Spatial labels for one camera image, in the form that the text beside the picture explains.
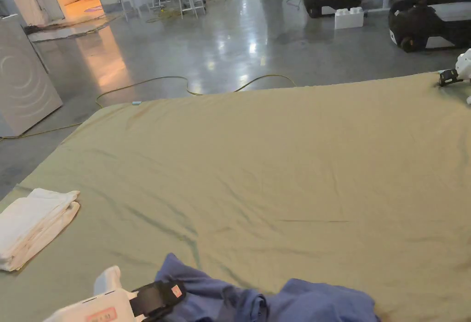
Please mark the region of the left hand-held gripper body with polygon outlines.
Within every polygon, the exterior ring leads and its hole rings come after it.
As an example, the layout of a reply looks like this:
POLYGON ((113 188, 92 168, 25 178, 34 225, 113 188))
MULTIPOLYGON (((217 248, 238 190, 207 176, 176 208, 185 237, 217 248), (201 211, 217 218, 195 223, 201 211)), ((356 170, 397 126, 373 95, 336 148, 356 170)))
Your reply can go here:
POLYGON ((122 288, 118 266, 105 269, 95 280, 95 296, 63 307, 45 322, 142 322, 144 315, 134 315, 131 300, 136 292, 122 288))

